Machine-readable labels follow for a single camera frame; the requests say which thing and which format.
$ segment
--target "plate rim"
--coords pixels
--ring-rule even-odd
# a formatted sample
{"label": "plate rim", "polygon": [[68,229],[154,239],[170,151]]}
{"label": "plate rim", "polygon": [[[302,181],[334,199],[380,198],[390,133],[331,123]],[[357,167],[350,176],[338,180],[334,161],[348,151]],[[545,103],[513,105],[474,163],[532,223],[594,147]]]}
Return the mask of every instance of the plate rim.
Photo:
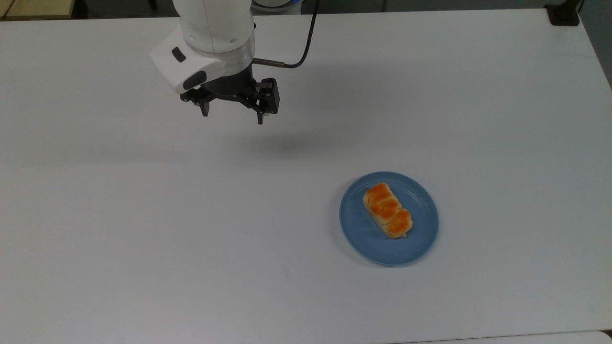
{"label": "plate rim", "polygon": [[[419,255],[418,257],[413,258],[413,259],[411,259],[411,260],[409,260],[409,261],[407,261],[407,262],[404,262],[404,263],[398,263],[398,264],[389,264],[389,263],[383,263],[383,262],[376,261],[376,260],[374,260],[374,259],[372,259],[372,258],[370,258],[370,257],[366,256],[366,255],[365,255],[365,254],[363,254],[363,253],[362,253],[360,250],[358,250],[358,249],[355,247],[355,245],[353,245],[353,243],[352,243],[352,242],[349,240],[348,236],[346,235],[346,229],[345,229],[345,226],[344,226],[344,224],[343,224],[343,222],[342,222],[342,209],[343,209],[343,204],[344,204],[344,203],[345,203],[345,201],[346,201],[346,195],[347,195],[347,193],[348,193],[348,190],[350,190],[350,189],[351,189],[351,188],[352,188],[352,187],[353,187],[355,184],[357,184],[357,183],[358,183],[359,181],[361,181],[362,179],[364,179],[364,178],[366,178],[366,177],[368,177],[368,176],[371,176],[371,175],[373,175],[373,174],[381,174],[381,173],[384,173],[384,174],[387,174],[387,173],[388,173],[388,174],[394,174],[394,175],[397,175],[397,176],[399,176],[399,177],[401,177],[401,178],[406,178],[406,179],[408,179],[409,181],[412,181],[413,183],[415,183],[416,185],[418,185],[418,186],[419,186],[421,189],[423,189],[423,191],[424,191],[424,192],[425,192],[425,193],[426,193],[426,194],[429,196],[429,199],[431,199],[431,206],[433,207],[433,210],[435,211],[436,228],[435,228],[435,232],[434,232],[434,235],[433,235],[433,240],[432,240],[431,244],[429,245],[429,247],[427,247],[427,249],[426,249],[426,250],[425,250],[425,251],[424,251],[424,252],[423,252],[421,255]],[[403,267],[403,266],[407,266],[407,265],[409,265],[409,264],[413,264],[413,263],[415,263],[416,261],[419,261],[419,260],[420,260],[421,258],[423,258],[423,257],[424,257],[424,256],[425,256],[425,255],[426,255],[426,254],[427,254],[427,253],[428,253],[428,252],[431,250],[431,248],[433,247],[433,244],[436,242],[436,240],[437,240],[437,238],[438,238],[438,231],[439,231],[439,228],[440,228],[440,217],[439,217],[439,214],[438,214],[438,207],[436,206],[436,203],[435,203],[435,201],[433,200],[433,197],[431,197],[431,195],[429,194],[429,192],[427,191],[427,189],[426,189],[426,188],[424,188],[422,185],[420,185],[420,184],[419,184],[417,181],[415,181],[414,179],[412,179],[412,178],[410,178],[410,177],[408,177],[408,176],[406,176],[406,175],[404,175],[404,174],[401,174],[401,173],[398,173],[398,172],[393,172],[393,171],[376,171],[376,172],[370,172],[370,173],[364,174],[363,176],[361,176],[361,177],[359,177],[359,178],[355,179],[355,180],[354,180],[354,181],[351,183],[351,185],[349,185],[349,187],[347,187],[347,188],[346,188],[346,190],[345,190],[345,192],[344,192],[344,195],[342,195],[342,199],[340,200],[340,207],[338,207],[338,221],[340,222],[340,228],[342,229],[342,234],[344,234],[346,241],[349,243],[349,245],[350,245],[350,246],[351,246],[351,247],[352,247],[352,248],[353,248],[353,249],[354,249],[354,250],[355,250],[357,253],[359,253],[359,255],[361,255],[362,257],[366,258],[367,260],[369,260],[369,261],[371,261],[371,262],[373,262],[373,263],[376,263],[376,264],[378,264],[378,265],[382,265],[382,266],[387,266],[387,267]]]}

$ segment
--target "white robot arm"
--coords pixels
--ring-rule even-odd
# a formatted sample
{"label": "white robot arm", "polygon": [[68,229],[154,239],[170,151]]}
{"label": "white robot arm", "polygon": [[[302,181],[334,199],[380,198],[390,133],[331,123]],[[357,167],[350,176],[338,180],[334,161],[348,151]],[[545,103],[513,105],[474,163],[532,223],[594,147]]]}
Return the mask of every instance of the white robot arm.
{"label": "white robot arm", "polygon": [[170,87],[208,115],[213,99],[238,101],[263,116],[278,111],[274,79],[253,79],[251,0],[174,0],[180,25],[151,52]]}

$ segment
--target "bread roll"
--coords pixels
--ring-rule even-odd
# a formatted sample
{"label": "bread roll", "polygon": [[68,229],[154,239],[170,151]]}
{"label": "bread roll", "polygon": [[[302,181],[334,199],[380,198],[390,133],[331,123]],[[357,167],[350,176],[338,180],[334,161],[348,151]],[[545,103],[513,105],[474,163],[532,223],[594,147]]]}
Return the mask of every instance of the bread roll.
{"label": "bread roll", "polygon": [[391,239],[406,236],[406,232],[412,228],[410,212],[402,208],[385,183],[376,184],[365,192],[364,206],[384,234]]}

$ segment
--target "black bracket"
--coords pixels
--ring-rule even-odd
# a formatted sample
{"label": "black bracket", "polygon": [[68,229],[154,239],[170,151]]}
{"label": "black bracket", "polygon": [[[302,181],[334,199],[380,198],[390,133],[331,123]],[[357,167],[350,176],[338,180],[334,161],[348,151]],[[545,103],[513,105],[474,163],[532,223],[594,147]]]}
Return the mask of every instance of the black bracket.
{"label": "black bracket", "polygon": [[236,76],[213,80],[181,94],[181,100],[200,107],[204,117],[208,117],[209,103],[215,99],[239,102],[255,110],[258,124],[263,124],[267,113],[277,113],[280,102],[276,79],[267,78],[258,83],[253,79],[250,66]]}
{"label": "black bracket", "polygon": [[578,26],[580,19],[576,7],[581,0],[567,0],[561,5],[545,5],[550,23],[555,26]]}

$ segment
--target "table surface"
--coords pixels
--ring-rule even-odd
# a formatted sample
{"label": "table surface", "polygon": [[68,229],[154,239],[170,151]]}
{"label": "table surface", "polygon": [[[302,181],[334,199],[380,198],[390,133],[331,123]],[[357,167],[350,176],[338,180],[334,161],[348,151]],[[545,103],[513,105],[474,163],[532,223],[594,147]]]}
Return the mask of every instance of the table surface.
{"label": "table surface", "polygon": [[[295,61],[308,16],[257,17]],[[321,15],[256,124],[182,103],[177,18],[0,23],[1,343],[393,343],[612,327],[612,92],[544,10]],[[377,266],[338,207],[412,177],[439,236]]]}
{"label": "table surface", "polygon": [[603,332],[518,335],[478,339],[443,340],[428,344],[610,344],[612,338]]}
{"label": "table surface", "polygon": [[15,0],[7,20],[70,19],[74,0]]}

